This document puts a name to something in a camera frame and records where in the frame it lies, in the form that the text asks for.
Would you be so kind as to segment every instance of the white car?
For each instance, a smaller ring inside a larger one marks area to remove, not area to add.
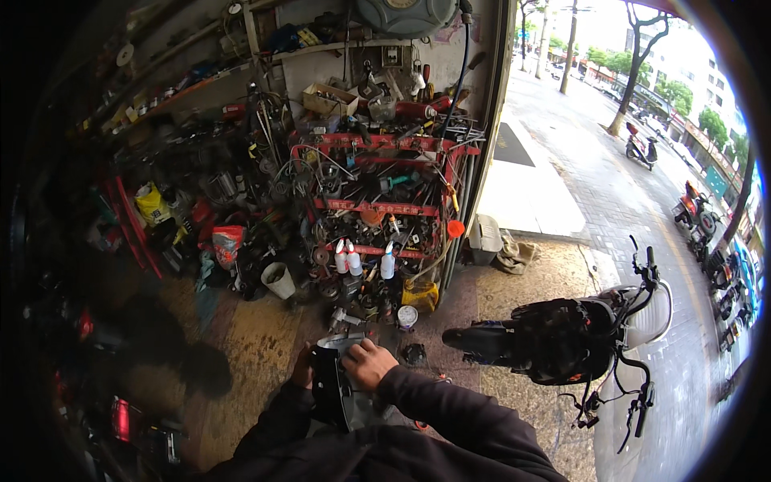
[[[667,133],[667,128],[654,119],[653,116],[648,116],[647,121],[648,127],[653,129],[659,136],[663,137]]]
[[[680,156],[680,159],[683,159],[689,166],[694,167],[697,170],[702,169],[699,162],[693,157],[691,151],[688,150],[688,147],[685,145],[680,144],[679,142],[672,143],[672,150],[674,150],[675,153]]]

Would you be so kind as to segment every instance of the cloth rag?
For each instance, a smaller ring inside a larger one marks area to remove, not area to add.
[[[504,273],[523,275],[527,266],[540,257],[540,246],[525,241],[515,241],[511,236],[504,234],[503,248],[496,254],[497,267]]]

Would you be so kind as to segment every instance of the plastic bag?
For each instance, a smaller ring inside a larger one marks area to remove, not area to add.
[[[169,206],[160,196],[160,191],[153,183],[142,186],[136,192],[134,200],[140,210],[140,214],[142,214],[142,217],[150,226],[156,226],[171,217]]]
[[[244,243],[246,228],[243,226],[216,226],[211,232],[217,262],[224,269],[233,268],[238,248]]]

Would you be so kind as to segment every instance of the cardboard box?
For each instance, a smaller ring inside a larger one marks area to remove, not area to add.
[[[316,95],[317,92],[335,94],[342,102],[319,97]],[[352,116],[356,112],[356,109],[359,107],[359,97],[335,87],[312,83],[307,89],[302,91],[302,106],[305,109],[325,116],[338,114],[340,117],[347,117]]]

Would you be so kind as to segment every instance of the dark jacket sleeve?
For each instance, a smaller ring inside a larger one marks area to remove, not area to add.
[[[268,409],[260,414],[257,425],[241,439],[233,457],[259,457],[281,445],[304,439],[311,426],[313,404],[311,390],[291,380],[286,382]]]
[[[392,368],[378,394],[405,416],[428,423],[443,437],[479,455],[522,469],[554,471],[535,429],[492,396]]]

